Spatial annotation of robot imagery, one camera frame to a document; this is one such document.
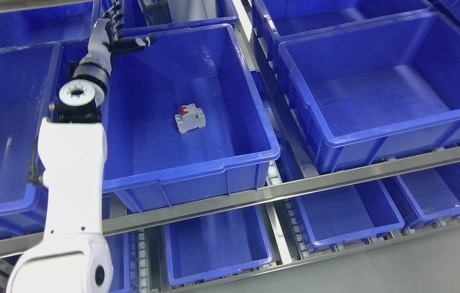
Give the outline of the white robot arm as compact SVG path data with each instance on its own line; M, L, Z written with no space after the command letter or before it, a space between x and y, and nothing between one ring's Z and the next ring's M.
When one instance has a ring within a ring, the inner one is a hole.
M107 136L100 105L112 63L83 59L43 118L37 152L48 189L42 241L25 251L8 293L107 293L114 268L102 231L102 179Z

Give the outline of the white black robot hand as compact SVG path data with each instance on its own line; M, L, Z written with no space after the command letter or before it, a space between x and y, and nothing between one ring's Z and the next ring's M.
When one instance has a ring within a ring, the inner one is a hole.
M110 74L114 56L139 52L157 41L153 35L124 37L120 32L124 27L123 18L123 2L113 0L111 7L94 24L88 41L88 52L79 62L79 67L92 66Z

